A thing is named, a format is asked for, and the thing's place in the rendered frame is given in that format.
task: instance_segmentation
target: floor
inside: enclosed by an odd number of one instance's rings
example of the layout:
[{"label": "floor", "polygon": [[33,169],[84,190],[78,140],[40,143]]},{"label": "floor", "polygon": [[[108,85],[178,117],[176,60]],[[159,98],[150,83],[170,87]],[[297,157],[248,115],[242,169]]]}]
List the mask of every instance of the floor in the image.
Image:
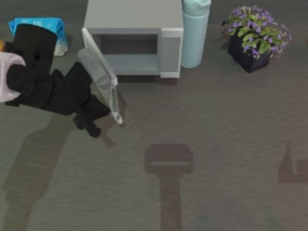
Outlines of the floor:
[{"label": "floor", "polygon": [[[65,73],[87,1],[57,2],[2,2],[0,38],[14,17],[62,17],[69,52],[53,66]],[[219,39],[243,2],[213,1],[202,64],[177,84],[122,79],[125,124],[100,119],[100,138],[72,117],[0,105],[0,230],[307,230],[308,4],[258,1],[294,40],[247,74]]]}]

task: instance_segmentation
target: blue package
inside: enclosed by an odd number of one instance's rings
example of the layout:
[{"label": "blue package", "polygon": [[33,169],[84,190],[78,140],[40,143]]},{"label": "blue package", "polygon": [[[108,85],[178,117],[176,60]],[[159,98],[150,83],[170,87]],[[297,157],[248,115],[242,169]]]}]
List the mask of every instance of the blue package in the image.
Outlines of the blue package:
[{"label": "blue package", "polygon": [[54,55],[62,56],[67,51],[67,39],[64,31],[64,22],[61,18],[15,18],[8,24],[13,36],[15,36],[16,28],[19,24],[32,24],[48,29],[55,33],[58,38]]}]

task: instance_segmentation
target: light blue bottle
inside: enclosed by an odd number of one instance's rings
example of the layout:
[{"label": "light blue bottle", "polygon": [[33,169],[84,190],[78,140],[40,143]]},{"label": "light blue bottle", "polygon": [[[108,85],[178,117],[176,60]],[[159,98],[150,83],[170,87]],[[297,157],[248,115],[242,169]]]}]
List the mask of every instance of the light blue bottle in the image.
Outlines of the light blue bottle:
[{"label": "light blue bottle", "polygon": [[204,50],[210,0],[183,0],[184,36],[181,66],[197,67]]}]

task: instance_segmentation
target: open door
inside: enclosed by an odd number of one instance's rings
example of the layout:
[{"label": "open door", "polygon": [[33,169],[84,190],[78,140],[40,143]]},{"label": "open door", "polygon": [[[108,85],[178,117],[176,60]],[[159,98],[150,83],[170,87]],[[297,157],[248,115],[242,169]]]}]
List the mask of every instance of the open door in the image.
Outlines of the open door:
[{"label": "open door", "polygon": [[100,93],[109,105],[113,118],[118,124],[122,124],[123,119],[120,114],[116,92],[117,77],[86,28],[82,29],[82,35],[86,48],[78,52],[78,60],[87,70],[93,82],[96,83]]}]

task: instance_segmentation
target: person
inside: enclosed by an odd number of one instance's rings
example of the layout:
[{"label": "person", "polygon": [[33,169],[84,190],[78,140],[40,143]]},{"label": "person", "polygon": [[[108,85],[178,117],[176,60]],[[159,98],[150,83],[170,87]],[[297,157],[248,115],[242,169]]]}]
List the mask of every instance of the person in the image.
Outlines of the person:
[{"label": "person", "polygon": [[64,116],[76,113],[77,128],[98,137],[94,121],[110,109],[91,93],[92,79],[81,63],[75,62],[66,76],[57,69],[50,74],[56,41],[56,34],[40,26],[18,25],[13,42],[0,52],[0,102]]}]

